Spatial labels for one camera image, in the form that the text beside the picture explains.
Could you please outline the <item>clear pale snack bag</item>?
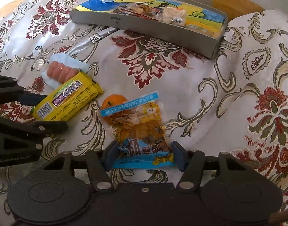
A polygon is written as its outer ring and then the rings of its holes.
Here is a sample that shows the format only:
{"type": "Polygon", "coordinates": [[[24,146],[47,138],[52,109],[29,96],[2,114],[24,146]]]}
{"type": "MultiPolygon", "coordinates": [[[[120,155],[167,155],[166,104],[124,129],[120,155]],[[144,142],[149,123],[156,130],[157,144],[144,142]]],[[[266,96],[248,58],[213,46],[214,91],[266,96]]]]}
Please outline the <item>clear pale snack bag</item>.
{"type": "Polygon", "coordinates": [[[187,13],[185,9],[165,7],[160,12],[158,21],[183,27],[186,25],[187,13]]]}

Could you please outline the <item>yellow biscuit packet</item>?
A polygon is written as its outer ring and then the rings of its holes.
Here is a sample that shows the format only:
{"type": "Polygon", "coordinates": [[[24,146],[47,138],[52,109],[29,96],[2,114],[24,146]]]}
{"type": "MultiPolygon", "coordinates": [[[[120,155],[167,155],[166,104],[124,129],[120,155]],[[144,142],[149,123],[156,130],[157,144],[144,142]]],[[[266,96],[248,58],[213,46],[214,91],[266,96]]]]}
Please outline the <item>yellow biscuit packet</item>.
{"type": "Polygon", "coordinates": [[[95,80],[79,72],[37,104],[32,115],[38,121],[67,121],[103,92],[95,80]]]}

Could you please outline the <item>orange tangerine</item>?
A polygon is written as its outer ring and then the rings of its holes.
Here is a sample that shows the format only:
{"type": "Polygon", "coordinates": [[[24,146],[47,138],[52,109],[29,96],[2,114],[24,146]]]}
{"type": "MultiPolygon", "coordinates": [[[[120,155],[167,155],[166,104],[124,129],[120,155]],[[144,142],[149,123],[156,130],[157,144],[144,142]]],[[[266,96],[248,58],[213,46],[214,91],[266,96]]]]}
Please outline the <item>orange tangerine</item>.
{"type": "MultiPolygon", "coordinates": [[[[107,109],[107,108],[112,108],[114,106],[118,106],[120,104],[123,104],[127,102],[127,99],[120,94],[112,94],[108,97],[105,98],[105,100],[102,103],[101,110],[107,109]]],[[[113,121],[119,117],[123,117],[124,114],[129,113],[128,111],[120,111],[117,113],[114,113],[113,115],[110,116],[105,116],[103,117],[103,120],[108,124],[111,125],[113,124],[113,121]]]]}

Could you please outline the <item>grey tray box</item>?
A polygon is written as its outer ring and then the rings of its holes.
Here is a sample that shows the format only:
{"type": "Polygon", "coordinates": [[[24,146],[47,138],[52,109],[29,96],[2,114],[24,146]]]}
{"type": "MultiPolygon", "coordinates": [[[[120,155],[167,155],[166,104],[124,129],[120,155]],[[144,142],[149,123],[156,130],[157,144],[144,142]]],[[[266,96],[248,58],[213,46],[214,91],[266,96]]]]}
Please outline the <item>grey tray box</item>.
{"type": "Polygon", "coordinates": [[[70,17],[79,24],[98,24],[153,36],[207,58],[213,57],[228,22],[225,12],[193,0],[89,0],[73,8],[70,17]],[[186,25],[113,13],[118,6],[128,3],[146,4],[160,12],[165,7],[185,9],[186,25]]]}

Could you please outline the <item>blue orange snack packet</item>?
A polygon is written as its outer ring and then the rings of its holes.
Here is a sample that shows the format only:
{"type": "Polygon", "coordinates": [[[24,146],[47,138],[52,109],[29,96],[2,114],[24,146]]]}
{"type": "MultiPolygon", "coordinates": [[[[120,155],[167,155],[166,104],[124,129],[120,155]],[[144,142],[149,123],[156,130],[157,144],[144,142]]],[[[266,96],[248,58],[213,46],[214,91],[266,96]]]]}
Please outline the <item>blue orange snack packet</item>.
{"type": "Polygon", "coordinates": [[[174,165],[174,155],[167,140],[163,104],[152,92],[127,102],[100,110],[106,130],[117,143],[116,169],[157,169],[174,165]],[[103,117],[128,111],[108,125],[103,117]]]}

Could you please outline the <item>pink sausage pack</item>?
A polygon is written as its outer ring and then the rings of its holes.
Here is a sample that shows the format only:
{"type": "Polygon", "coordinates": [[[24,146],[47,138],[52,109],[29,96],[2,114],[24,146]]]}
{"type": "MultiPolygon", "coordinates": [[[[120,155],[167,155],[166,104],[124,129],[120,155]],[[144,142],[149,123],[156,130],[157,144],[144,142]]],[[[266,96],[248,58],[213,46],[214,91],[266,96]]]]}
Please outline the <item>pink sausage pack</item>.
{"type": "Polygon", "coordinates": [[[43,66],[40,75],[47,85],[56,89],[80,71],[86,73],[88,70],[88,64],[65,53],[57,53],[51,56],[46,66],[43,66]]]}

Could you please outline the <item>brown dried snack bag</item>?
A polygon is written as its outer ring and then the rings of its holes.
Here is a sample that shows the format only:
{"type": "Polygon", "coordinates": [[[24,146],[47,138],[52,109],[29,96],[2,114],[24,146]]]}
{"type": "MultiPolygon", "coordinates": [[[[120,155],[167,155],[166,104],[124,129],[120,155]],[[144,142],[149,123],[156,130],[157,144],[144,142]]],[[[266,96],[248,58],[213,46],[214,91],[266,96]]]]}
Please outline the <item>brown dried snack bag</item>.
{"type": "Polygon", "coordinates": [[[117,14],[131,15],[154,21],[159,19],[159,12],[159,9],[140,3],[128,3],[127,5],[120,5],[113,11],[113,13],[117,14]]]}

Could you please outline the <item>floral bed cover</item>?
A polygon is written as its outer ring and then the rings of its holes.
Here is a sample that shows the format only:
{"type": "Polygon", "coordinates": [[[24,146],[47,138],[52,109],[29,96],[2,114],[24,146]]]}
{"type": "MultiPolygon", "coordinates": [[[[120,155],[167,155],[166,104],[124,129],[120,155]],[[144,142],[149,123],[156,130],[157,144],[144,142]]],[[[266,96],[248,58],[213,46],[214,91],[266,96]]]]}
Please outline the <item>floral bed cover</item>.
{"type": "Polygon", "coordinates": [[[169,141],[229,152],[278,186],[288,212],[288,14],[233,19],[209,60],[158,38],[93,24],[70,9],[87,0],[27,0],[0,20],[0,75],[49,94],[40,71],[57,53],[89,64],[104,96],[157,91],[169,141]]]}

